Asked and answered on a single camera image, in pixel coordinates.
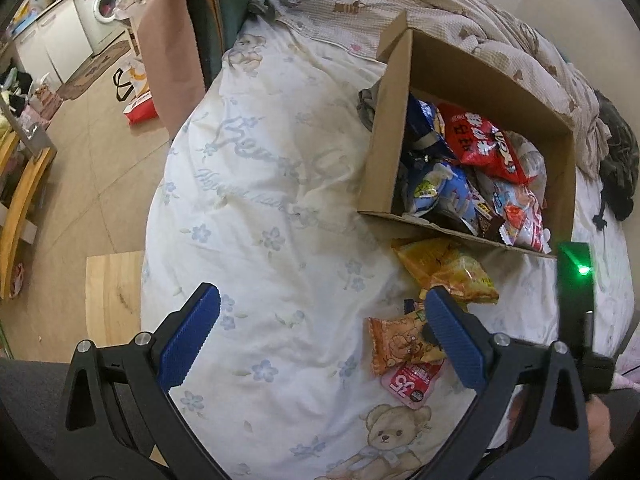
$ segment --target orange snack bag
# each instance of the orange snack bag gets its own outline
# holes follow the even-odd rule
[[[500,295],[480,263],[450,238],[430,238],[392,247],[406,270],[426,290],[442,285],[464,303],[497,303]]]
[[[426,323],[424,308],[419,308],[396,319],[367,318],[373,339],[371,368],[376,375],[402,362],[431,363],[444,359],[444,352],[422,338]]]

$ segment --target bed sheet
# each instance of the bed sheet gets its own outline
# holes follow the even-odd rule
[[[430,409],[413,412],[370,373],[364,319],[398,316],[418,293],[388,246],[398,232],[355,209],[370,137],[357,93],[383,70],[250,20],[169,151],[148,217],[142,327],[154,330],[199,283],[219,288],[221,316],[170,394],[231,478],[401,480],[474,397],[447,367]],[[598,184],[579,171],[576,197],[574,239],[598,266],[595,347],[612,354],[633,311],[625,239],[609,212],[595,231]],[[471,311],[493,332],[551,342],[554,261],[478,257],[500,302]],[[503,424],[495,440],[504,435]]]

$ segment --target teal fabric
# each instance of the teal fabric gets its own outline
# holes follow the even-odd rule
[[[238,32],[247,16],[251,0],[218,0],[222,15],[222,44],[218,38],[216,22],[206,0],[187,0],[187,8],[193,23],[205,88],[222,69],[222,55],[236,42]]]

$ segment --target blue gripper pad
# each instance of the blue gripper pad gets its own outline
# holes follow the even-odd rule
[[[180,386],[189,373],[204,341],[220,316],[220,293],[215,286],[203,283],[182,310],[170,316],[173,314],[184,316],[184,319],[159,356],[156,380],[165,393],[174,386]]]
[[[462,384],[481,392],[487,384],[486,371],[490,366],[487,361],[492,360],[493,354],[488,343],[490,334],[476,316],[464,312],[441,286],[427,293],[424,307],[427,323],[451,359]]]

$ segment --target white cabinet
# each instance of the white cabinet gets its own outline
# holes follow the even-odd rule
[[[73,0],[65,0],[38,19],[44,45],[56,71],[66,82],[93,53]]]
[[[56,91],[62,82],[53,67],[43,39],[40,37],[40,29],[37,23],[32,23],[22,31],[14,41],[20,62],[25,71],[31,74],[35,81],[39,81],[47,74],[47,80]]]

